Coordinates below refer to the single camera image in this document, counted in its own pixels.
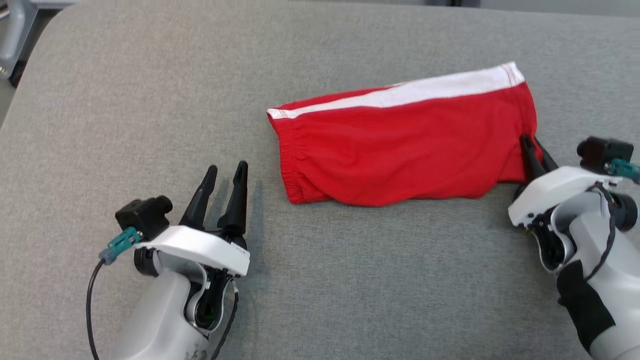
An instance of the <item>folded clothing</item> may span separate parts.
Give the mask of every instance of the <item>folded clothing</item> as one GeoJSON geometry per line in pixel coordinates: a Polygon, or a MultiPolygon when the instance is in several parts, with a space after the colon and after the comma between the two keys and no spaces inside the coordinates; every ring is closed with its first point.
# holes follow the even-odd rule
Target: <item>folded clothing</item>
{"type": "Polygon", "coordinates": [[[533,137],[537,126],[513,62],[296,101],[267,114],[294,204],[478,198],[498,182],[524,181],[519,138],[533,137]]]}

